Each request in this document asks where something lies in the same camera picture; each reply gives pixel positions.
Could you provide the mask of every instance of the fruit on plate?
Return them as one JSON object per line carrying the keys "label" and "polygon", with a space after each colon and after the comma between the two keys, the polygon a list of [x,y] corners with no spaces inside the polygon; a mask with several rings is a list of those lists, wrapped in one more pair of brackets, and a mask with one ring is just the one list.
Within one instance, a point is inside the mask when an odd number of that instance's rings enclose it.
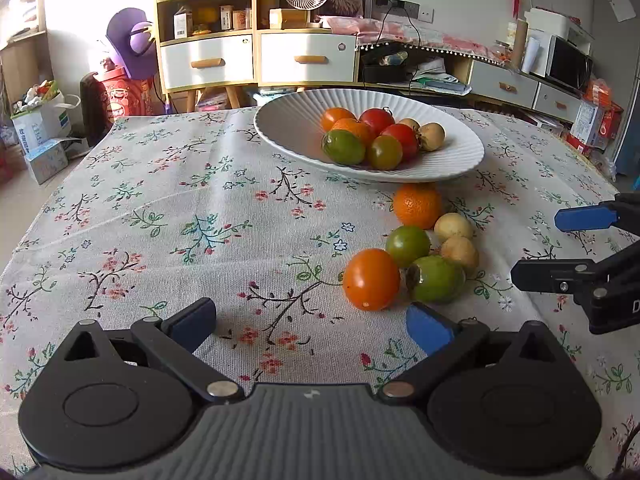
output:
{"label": "fruit on plate", "polygon": [[365,146],[370,146],[377,137],[373,131],[371,131],[368,124],[361,123],[356,119],[340,119],[335,121],[332,130],[347,130],[364,142]]}
{"label": "fruit on plate", "polygon": [[334,128],[334,124],[336,121],[340,119],[355,119],[356,116],[353,115],[346,108],[327,108],[322,114],[322,118],[320,119],[320,125],[322,129],[326,132],[332,130]]}
{"label": "fruit on plate", "polygon": [[414,132],[418,132],[418,130],[420,129],[420,124],[418,124],[418,121],[414,120],[414,119],[400,119],[398,121],[398,124],[406,124],[409,128],[411,128]]}
{"label": "fruit on plate", "polygon": [[440,256],[462,265],[467,275],[476,270],[479,263],[478,250],[471,240],[463,236],[448,238],[440,247]]}
{"label": "fruit on plate", "polygon": [[382,310],[400,289],[400,270],[382,249],[365,249],[344,269],[342,290],[360,310]]}
{"label": "fruit on plate", "polygon": [[423,303],[449,303],[462,292],[465,271],[442,256],[425,256],[406,272],[406,286],[412,300]]}
{"label": "fruit on plate", "polygon": [[379,136],[367,148],[367,161],[376,170],[389,171],[402,160],[402,144],[395,137]]}
{"label": "fruit on plate", "polygon": [[431,229],[442,216],[442,199],[433,184],[402,184],[394,195],[394,212],[403,225]]}
{"label": "fruit on plate", "polygon": [[418,153],[418,139],[414,131],[406,124],[392,124],[384,129],[382,135],[390,135],[398,139],[402,144],[402,161],[406,162],[414,158]]}
{"label": "fruit on plate", "polygon": [[330,130],[322,137],[322,150],[337,164],[353,166],[364,160],[366,147],[347,130]]}
{"label": "fruit on plate", "polygon": [[452,236],[463,236],[465,238],[474,237],[474,229],[471,222],[458,213],[446,213],[438,218],[433,227],[441,242],[448,240]]}
{"label": "fruit on plate", "polygon": [[427,152],[434,152],[444,144],[444,128],[438,123],[429,123],[418,130],[420,147]]}
{"label": "fruit on plate", "polygon": [[403,225],[386,238],[385,250],[398,267],[408,267],[418,258],[428,256],[430,249],[429,235],[416,226]]}
{"label": "fruit on plate", "polygon": [[382,108],[369,108],[362,113],[358,120],[361,123],[367,123],[376,136],[381,134],[386,127],[395,123],[393,115]]}

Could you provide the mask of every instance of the white drawer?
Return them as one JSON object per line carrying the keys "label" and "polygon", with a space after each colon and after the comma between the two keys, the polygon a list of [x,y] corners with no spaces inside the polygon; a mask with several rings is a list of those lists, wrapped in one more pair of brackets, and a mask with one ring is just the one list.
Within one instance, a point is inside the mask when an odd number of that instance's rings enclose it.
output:
{"label": "white drawer", "polygon": [[260,84],[353,82],[355,36],[284,32],[260,38]]}
{"label": "white drawer", "polygon": [[499,66],[474,61],[469,84],[474,94],[533,108],[538,82]]}
{"label": "white drawer", "polygon": [[580,99],[540,83],[533,109],[574,123],[580,109]]}
{"label": "white drawer", "polygon": [[[253,37],[251,34],[187,41],[160,49],[164,86],[167,91],[185,86],[254,80]],[[193,63],[218,66],[194,68]]]}

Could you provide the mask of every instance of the purple hat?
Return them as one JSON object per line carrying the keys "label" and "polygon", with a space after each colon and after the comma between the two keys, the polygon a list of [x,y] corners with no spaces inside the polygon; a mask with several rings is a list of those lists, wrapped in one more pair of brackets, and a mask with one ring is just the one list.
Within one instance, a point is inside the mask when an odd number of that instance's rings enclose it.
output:
{"label": "purple hat", "polygon": [[150,38],[145,26],[144,10],[127,7],[117,12],[107,25],[107,40],[130,79],[148,79],[158,71],[156,44]]}

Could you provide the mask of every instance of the wall socket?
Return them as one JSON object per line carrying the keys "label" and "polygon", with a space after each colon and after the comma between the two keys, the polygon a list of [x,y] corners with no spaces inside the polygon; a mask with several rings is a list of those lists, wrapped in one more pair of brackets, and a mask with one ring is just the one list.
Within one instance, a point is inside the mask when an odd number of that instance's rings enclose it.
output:
{"label": "wall socket", "polygon": [[434,9],[405,0],[375,0],[374,10],[382,15],[388,11],[394,16],[408,16],[412,20],[433,23]]}

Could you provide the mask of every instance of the note on refrigerator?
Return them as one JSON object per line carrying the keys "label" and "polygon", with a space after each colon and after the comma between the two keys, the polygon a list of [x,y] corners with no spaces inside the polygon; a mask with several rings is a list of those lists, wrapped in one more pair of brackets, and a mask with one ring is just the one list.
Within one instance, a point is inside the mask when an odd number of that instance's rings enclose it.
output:
{"label": "note on refrigerator", "polygon": [[609,3],[619,22],[630,20],[636,16],[634,6],[629,0],[609,0]]}

